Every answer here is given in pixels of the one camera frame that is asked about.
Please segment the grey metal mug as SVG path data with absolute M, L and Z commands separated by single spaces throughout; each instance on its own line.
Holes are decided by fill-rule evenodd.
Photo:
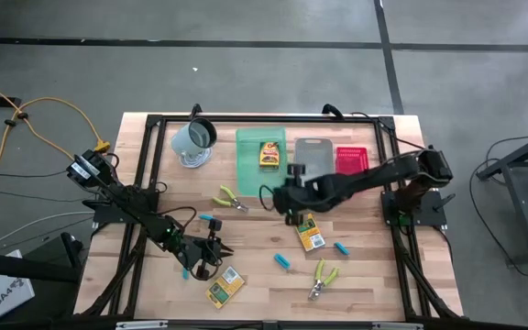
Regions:
M 171 139 L 171 148 L 179 156 L 197 156 L 210 149 L 217 141 L 217 132 L 211 121 L 196 117 L 183 126 Z

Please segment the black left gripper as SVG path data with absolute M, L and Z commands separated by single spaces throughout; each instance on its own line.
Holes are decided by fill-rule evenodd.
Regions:
M 192 269 L 200 261 L 194 272 L 194 278 L 199 281 L 212 279 L 223 265 L 223 258 L 232 257 L 234 254 L 234 250 L 216 235 L 222 228 L 222 221 L 211 218 L 208 222 L 207 240 L 186 235 L 176 236 L 173 239 L 173 255 L 185 269 Z

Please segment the black floor stand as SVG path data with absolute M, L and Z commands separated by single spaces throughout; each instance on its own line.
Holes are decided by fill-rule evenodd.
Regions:
M 0 275 L 78 284 L 83 271 L 79 257 L 82 251 L 83 243 L 64 232 L 23 258 L 0 255 Z

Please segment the yellow green Crayola crayon box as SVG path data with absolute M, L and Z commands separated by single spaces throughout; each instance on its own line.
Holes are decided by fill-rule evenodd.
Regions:
M 245 285 L 246 281 L 235 268 L 229 266 L 222 275 L 209 286 L 205 295 L 215 308 L 221 309 Z
M 261 169 L 277 169 L 280 166 L 280 148 L 275 141 L 262 142 L 258 157 L 258 165 Z
M 295 230 L 305 252 L 311 252 L 325 246 L 325 239 L 313 214 L 305 216 L 302 223 Z

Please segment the grey plastic bin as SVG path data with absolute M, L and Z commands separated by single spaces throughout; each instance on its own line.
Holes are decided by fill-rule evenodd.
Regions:
M 304 166 L 304 181 L 334 174 L 336 171 L 332 141 L 328 138 L 297 138 L 294 145 L 294 163 Z

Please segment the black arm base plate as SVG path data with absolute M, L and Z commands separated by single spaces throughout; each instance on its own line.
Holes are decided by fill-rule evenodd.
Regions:
M 160 191 L 158 190 L 141 190 L 141 206 L 144 210 L 156 211 Z M 102 194 L 97 197 L 85 199 L 82 204 L 94 211 L 93 220 L 99 224 L 137 224 L 135 217 L 127 214 L 120 209 L 114 202 L 111 202 Z
M 388 226 L 436 226 L 446 229 L 444 207 L 456 197 L 454 193 L 443 197 L 437 190 L 428 191 L 410 212 L 399 209 L 394 192 L 382 192 L 380 201 L 384 222 Z

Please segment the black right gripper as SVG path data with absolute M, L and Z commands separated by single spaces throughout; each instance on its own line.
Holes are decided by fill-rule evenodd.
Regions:
M 326 203 L 312 192 L 302 187 L 303 175 L 306 173 L 304 164 L 289 163 L 287 165 L 288 178 L 285 182 L 272 189 L 272 202 L 274 209 L 279 214 L 285 215 L 287 226 L 301 226 L 303 215 L 302 210 L 315 212 L 325 212 Z

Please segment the green translucent plastic bin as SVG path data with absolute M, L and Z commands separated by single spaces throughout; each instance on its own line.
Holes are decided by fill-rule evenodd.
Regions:
M 277 165 L 261 165 L 270 150 L 277 150 Z M 236 131 L 237 188 L 241 195 L 258 197 L 259 187 L 284 183 L 287 175 L 286 131 L 284 126 L 239 128 Z

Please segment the silver metal bracket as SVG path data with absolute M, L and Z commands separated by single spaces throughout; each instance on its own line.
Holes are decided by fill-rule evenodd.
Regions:
M 167 330 L 169 323 L 166 320 L 146 320 L 119 322 L 115 330 Z
M 375 322 L 371 330 L 424 330 L 424 326 L 414 323 Z

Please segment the red plastic mesh basket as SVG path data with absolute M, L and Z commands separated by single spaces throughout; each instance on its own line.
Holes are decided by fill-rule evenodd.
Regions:
M 366 148 L 337 147 L 335 155 L 335 171 L 341 174 L 355 174 L 369 169 L 369 159 Z

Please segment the green-handled silver hole punch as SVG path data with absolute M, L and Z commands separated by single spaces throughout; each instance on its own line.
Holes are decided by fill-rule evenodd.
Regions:
M 323 275 L 324 268 L 325 260 L 321 258 L 315 267 L 314 284 L 308 295 L 309 301 L 315 301 L 320 296 L 323 288 L 329 286 L 339 274 L 339 268 L 332 268 L 330 273 L 325 277 Z
M 241 203 L 235 193 L 228 187 L 221 185 L 220 191 L 223 192 L 226 195 L 226 198 L 220 197 L 220 196 L 214 196 L 212 200 L 221 206 L 234 208 L 239 211 L 247 213 L 249 208 L 245 206 L 243 203 Z

